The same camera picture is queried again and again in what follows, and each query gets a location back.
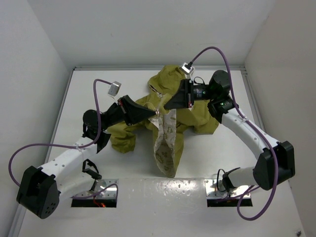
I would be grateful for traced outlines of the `olive green hooded jacket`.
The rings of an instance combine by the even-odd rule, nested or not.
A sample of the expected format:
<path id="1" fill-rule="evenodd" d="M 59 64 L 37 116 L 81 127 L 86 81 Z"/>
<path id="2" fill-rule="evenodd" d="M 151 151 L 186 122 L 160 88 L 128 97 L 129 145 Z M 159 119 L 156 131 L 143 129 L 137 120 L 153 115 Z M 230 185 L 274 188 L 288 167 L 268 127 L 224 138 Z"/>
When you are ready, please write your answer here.
<path id="1" fill-rule="evenodd" d="M 153 133 L 153 154 L 159 170 L 166 177 L 175 177 L 184 149 L 184 132 L 192 127 L 197 134 L 213 134 L 219 122 L 213 118 L 205 100 L 196 101 L 189 109 L 164 109 L 164 105 L 178 90 L 184 73 L 176 65 L 166 65 L 148 81 L 150 93 L 136 103 L 158 112 L 156 116 L 128 126 L 120 122 L 108 128 L 112 148 L 120 153 L 134 150 L 133 133 L 145 127 Z"/>

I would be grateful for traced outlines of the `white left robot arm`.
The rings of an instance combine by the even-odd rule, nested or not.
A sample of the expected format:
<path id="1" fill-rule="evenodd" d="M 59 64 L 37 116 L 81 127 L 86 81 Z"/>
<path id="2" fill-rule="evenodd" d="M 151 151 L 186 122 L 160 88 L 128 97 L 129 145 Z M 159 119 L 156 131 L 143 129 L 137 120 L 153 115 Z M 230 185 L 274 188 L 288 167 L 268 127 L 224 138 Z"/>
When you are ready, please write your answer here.
<path id="1" fill-rule="evenodd" d="M 107 128 L 120 122 L 134 125 L 157 113 L 125 95 L 106 112 L 87 110 L 82 117 L 83 134 L 75 144 L 55 159 L 39 167 L 28 167 L 22 176 L 17 202 L 41 219 L 49 217 L 59 202 L 93 188 L 99 174 L 92 161 L 106 147 Z"/>

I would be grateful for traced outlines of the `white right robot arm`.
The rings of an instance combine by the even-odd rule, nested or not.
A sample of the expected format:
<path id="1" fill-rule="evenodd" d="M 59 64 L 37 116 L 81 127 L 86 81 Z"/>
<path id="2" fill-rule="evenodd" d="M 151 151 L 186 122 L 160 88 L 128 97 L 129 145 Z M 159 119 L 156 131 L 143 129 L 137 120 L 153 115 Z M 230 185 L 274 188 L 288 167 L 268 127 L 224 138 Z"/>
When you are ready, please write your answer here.
<path id="1" fill-rule="evenodd" d="M 235 168 L 225 172 L 222 185 L 225 191 L 242 185 L 259 186 L 270 190 L 295 175 L 294 147 L 288 141 L 280 142 L 246 119 L 237 110 L 230 97 L 229 74 L 217 70 L 209 84 L 194 84 L 189 79 L 180 82 L 179 89 L 164 108 L 189 108 L 196 101 L 207 100 L 210 115 L 231 130 L 251 150 L 257 159 L 254 167 Z"/>

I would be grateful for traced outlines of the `aluminium table frame rail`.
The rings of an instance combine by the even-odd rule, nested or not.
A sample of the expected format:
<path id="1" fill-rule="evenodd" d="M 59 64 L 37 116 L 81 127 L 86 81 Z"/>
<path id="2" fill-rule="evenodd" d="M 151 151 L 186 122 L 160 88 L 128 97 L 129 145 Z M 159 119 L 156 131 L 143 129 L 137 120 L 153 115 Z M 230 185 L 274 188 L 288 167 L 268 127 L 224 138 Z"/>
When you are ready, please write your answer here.
<path id="1" fill-rule="evenodd" d="M 148 70 L 161 70 L 162 65 L 154 66 L 77 66 L 74 71 L 148 71 Z M 196 70 L 227 70 L 226 66 L 194 66 Z"/>

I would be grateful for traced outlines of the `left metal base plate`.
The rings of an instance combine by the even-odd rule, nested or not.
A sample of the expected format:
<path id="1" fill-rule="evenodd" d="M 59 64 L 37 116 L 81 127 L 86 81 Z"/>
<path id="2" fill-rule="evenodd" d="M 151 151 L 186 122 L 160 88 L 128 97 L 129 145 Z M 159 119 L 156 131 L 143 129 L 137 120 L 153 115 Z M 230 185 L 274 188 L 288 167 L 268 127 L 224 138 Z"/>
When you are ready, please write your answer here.
<path id="1" fill-rule="evenodd" d="M 119 179 L 96 181 L 89 191 L 82 191 L 72 199 L 73 208 L 116 208 Z"/>

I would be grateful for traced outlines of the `metal base plate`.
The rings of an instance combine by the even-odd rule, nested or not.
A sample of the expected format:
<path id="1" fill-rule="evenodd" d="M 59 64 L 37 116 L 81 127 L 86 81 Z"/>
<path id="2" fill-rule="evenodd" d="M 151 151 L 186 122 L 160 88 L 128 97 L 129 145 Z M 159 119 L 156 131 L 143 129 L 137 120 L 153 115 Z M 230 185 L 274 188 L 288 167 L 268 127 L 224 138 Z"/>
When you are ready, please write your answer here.
<path id="1" fill-rule="evenodd" d="M 239 200 L 241 200 L 241 206 L 253 206 L 251 194 L 246 194 L 241 198 L 241 195 L 249 188 L 247 185 L 226 191 L 221 179 L 205 179 L 204 186 L 207 207 L 237 207 Z"/>
<path id="2" fill-rule="evenodd" d="M 96 181 L 89 191 L 82 191 L 72 199 L 73 208 L 116 208 L 119 179 Z"/>

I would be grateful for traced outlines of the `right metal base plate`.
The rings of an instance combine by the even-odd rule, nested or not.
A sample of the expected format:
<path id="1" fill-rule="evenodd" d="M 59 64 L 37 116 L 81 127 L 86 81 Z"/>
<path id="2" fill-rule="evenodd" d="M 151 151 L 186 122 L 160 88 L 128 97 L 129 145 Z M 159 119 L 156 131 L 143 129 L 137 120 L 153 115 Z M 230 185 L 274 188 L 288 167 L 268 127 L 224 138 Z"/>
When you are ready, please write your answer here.
<path id="1" fill-rule="evenodd" d="M 251 194 L 246 194 L 241 198 L 241 195 L 249 188 L 247 185 L 226 191 L 221 179 L 205 179 L 204 186 L 207 207 L 237 207 L 239 200 L 241 200 L 241 206 L 253 206 Z"/>

